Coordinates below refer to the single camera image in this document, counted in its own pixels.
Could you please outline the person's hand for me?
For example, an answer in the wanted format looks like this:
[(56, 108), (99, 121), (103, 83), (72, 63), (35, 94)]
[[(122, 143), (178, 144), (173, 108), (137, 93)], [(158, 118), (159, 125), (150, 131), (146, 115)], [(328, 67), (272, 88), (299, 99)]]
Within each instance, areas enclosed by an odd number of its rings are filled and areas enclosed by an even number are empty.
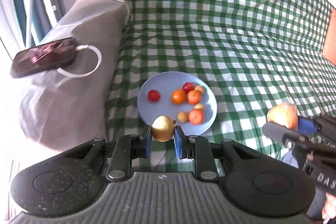
[(322, 209), (323, 223), (327, 223), (327, 220), (334, 219), (336, 216), (336, 197), (326, 193), (326, 202)]

